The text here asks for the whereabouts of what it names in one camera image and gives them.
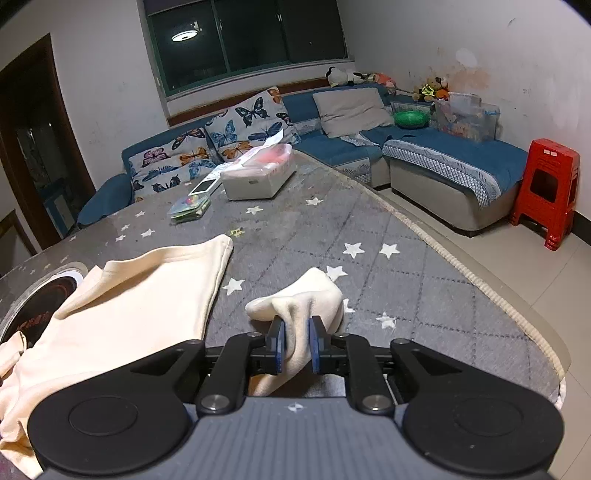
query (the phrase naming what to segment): white wall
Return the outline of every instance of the white wall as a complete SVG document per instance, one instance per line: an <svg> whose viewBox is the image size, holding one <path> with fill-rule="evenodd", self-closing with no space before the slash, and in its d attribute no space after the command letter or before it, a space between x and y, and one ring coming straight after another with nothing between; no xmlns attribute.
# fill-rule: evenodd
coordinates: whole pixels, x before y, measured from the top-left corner
<svg viewBox="0 0 591 480"><path fill-rule="evenodd" d="M562 0L338 0L361 71L410 89L437 73L501 107L501 139L578 151L576 209L591 218L591 27Z"/></svg>
<svg viewBox="0 0 591 480"><path fill-rule="evenodd" d="M309 66L282 67L271 72L250 74L244 78L217 82L213 86L205 87L189 94L174 96L167 102L168 111L170 115L175 115L197 105L207 105L216 100L231 97L242 92L262 90L274 85L320 78L326 75L331 65L335 65L343 71L355 69L355 63L351 61L337 61L333 63L316 63Z"/></svg>
<svg viewBox="0 0 591 480"><path fill-rule="evenodd" d="M70 123L98 189L123 171L125 147L168 128L137 0L33 0L0 29L0 69L47 33ZM31 234L2 172L0 218L14 208Z"/></svg>

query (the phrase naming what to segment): green bowl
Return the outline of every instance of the green bowl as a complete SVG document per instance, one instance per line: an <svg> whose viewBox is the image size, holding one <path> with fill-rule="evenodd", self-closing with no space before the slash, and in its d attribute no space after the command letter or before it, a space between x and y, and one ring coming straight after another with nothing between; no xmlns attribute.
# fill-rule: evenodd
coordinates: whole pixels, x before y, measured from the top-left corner
<svg viewBox="0 0 591 480"><path fill-rule="evenodd" d="M394 123L400 128L423 128L429 123L429 116L425 112L410 110L408 112L396 112Z"/></svg>

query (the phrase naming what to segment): butterfly cushion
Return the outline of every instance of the butterfly cushion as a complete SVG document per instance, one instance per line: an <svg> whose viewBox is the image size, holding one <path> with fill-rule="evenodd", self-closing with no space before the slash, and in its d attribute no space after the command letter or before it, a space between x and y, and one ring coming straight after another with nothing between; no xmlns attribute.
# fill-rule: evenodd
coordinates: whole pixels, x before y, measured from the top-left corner
<svg viewBox="0 0 591 480"><path fill-rule="evenodd" d="M218 113L205 124L205 128L224 161L236 160L281 129L283 143L300 141L277 87Z"/></svg>
<svg viewBox="0 0 591 480"><path fill-rule="evenodd" d="M201 128L188 130L166 145L138 153L129 162L136 202L205 175L220 163Z"/></svg>

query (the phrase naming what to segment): plastic storage box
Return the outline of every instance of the plastic storage box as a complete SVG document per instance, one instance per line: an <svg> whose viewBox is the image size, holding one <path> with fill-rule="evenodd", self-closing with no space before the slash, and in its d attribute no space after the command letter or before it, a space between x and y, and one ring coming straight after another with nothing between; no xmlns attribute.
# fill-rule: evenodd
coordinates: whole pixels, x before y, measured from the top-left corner
<svg viewBox="0 0 591 480"><path fill-rule="evenodd" d="M277 144L258 151L252 158L221 173L230 200L254 200L273 197L296 171L290 144Z"/></svg>
<svg viewBox="0 0 591 480"><path fill-rule="evenodd" d="M439 131L476 142L495 139L496 123L501 114L499 107L480 102L475 105L476 100L466 97L452 102L451 97L450 93L450 101L435 100Z"/></svg>

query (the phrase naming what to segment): teddy bear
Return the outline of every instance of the teddy bear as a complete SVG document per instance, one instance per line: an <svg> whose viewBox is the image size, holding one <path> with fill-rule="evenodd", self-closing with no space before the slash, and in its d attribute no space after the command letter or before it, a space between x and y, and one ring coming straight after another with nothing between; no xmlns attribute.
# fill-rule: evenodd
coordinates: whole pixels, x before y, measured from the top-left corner
<svg viewBox="0 0 591 480"><path fill-rule="evenodd" d="M429 77L424 85L414 87L413 100L415 102L432 102L435 98L448 98L448 86L445 77Z"/></svg>

